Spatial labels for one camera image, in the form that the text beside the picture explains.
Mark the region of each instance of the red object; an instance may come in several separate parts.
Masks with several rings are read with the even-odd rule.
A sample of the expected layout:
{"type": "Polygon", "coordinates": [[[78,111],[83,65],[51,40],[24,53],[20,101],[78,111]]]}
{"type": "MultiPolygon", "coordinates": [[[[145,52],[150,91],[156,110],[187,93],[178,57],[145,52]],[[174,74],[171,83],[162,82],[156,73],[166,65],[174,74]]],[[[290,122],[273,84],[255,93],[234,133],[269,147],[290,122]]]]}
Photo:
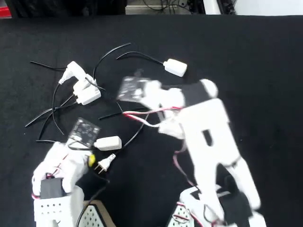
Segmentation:
{"type": "Polygon", "coordinates": [[[8,7],[0,7],[0,17],[11,17],[8,7]]]}

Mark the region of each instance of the table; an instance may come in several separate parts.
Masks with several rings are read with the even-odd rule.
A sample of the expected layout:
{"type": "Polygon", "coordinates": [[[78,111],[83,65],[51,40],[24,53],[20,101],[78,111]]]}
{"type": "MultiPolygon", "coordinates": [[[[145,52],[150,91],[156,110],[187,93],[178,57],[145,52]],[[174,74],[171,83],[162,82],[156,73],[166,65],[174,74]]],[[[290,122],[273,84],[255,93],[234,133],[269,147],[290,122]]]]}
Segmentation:
{"type": "MultiPolygon", "coordinates": [[[[72,60],[92,72],[100,56],[123,43],[132,46],[110,55],[97,81],[116,94],[124,76],[144,69],[143,76],[163,84],[201,78],[219,88],[242,156],[257,186],[267,226],[297,226],[303,221],[303,17],[115,16],[96,18],[0,21],[0,223],[33,226],[31,176],[50,145],[36,144],[41,123],[24,125],[49,108],[61,74],[34,65],[65,66],[72,60]],[[188,64],[183,79],[160,65],[119,53],[139,50],[161,60],[188,64]]],[[[57,103],[70,94],[72,82],[59,89],[57,103]]],[[[133,104],[124,103],[123,108],[133,104]]],[[[102,128],[102,136],[126,141],[139,124],[122,116],[99,121],[118,111],[102,99],[63,111],[60,124],[71,130],[78,117],[102,128]]],[[[44,139],[64,141],[50,123],[44,139]]],[[[180,192],[188,185],[172,163],[181,142],[145,128],[121,152],[100,195],[117,226],[163,227],[180,192]]],[[[193,172],[187,154],[181,165],[193,172]]],[[[79,182],[88,199],[101,185],[94,175],[79,182]]]]}

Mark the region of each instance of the cable connector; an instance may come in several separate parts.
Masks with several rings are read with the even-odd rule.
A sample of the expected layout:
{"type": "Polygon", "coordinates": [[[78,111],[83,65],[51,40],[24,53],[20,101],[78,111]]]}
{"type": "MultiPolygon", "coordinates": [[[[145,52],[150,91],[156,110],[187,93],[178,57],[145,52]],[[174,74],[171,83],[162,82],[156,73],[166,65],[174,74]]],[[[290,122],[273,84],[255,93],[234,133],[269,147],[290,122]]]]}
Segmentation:
{"type": "MultiPolygon", "coordinates": [[[[89,79],[93,84],[97,84],[97,81],[93,79],[89,74],[86,74],[85,76],[87,79],[89,79]]],[[[90,83],[85,80],[79,80],[75,85],[72,87],[74,89],[74,95],[78,96],[78,94],[90,86],[90,83]]]]}
{"type": "Polygon", "coordinates": [[[168,59],[163,63],[163,65],[167,72],[175,74],[178,77],[183,77],[187,69],[187,65],[185,63],[174,59],[168,59]]]}
{"type": "Polygon", "coordinates": [[[96,99],[101,97],[101,92],[97,87],[94,87],[92,85],[88,86],[84,90],[80,91],[78,93],[77,103],[81,103],[82,105],[89,104],[96,99]]]}
{"type": "Polygon", "coordinates": [[[95,168],[95,170],[100,167],[101,170],[99,171],[98,174],[102,173],[103,171],[107,171],[110,164],[112,163],[112,161],[116,158],[116,155],[115,154],[111,154],[110,156],[108,156],[107,158],[105,159],[102,159],[101,161],[98,162],[98,165],[97,167],[95,168]]]}
{"type": "Polygon", "coordinates": [[[63,84],[66,80],[72,77],[75,77],[78,80],[85,80],[86,77],[86,73],[83,68],[81,68],[81,66],[74,61],[67,65],[67,68],[63,73],[62,78],[59,80],[59,84],[63,84]]]}
{"type": "Polygon", "coordinates": [[[122,141],[118,136],[104,137],[97,139],[94,147],[102,151],[117,150],[122,148],[122,141]]]}

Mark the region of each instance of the yellow component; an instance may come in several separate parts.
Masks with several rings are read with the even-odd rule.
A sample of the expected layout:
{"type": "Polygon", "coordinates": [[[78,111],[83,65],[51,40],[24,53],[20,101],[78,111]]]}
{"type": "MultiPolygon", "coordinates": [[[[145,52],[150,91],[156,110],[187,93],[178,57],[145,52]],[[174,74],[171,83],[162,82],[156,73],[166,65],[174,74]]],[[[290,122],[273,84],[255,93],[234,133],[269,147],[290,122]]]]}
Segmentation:
{"type": "Polygon", "coordinates": [[[96,161],[95,155],[90,155],[90,157],[89,157],[89,167],[92,167],[93,164],[95,163],[95,161],[96,161]]]}

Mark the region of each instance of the circuit board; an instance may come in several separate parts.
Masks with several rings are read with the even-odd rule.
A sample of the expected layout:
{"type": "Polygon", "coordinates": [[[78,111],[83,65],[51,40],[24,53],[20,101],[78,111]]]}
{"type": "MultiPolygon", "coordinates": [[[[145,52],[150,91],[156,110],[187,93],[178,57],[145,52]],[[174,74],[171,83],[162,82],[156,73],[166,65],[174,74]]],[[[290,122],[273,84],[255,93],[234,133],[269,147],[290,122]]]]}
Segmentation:
{"type": "Polygon", "coordinates": [[[140,102],[144,96],[144,87],[150,79],[141,77],[124,77],[118,92],[118,100],[140,102]]]}
{"type": "Polygon", "coordinates": [[[91,148],[99,132],[100,128],[98,126],[83,118],[78,118],[69,138],[91,148]]]}

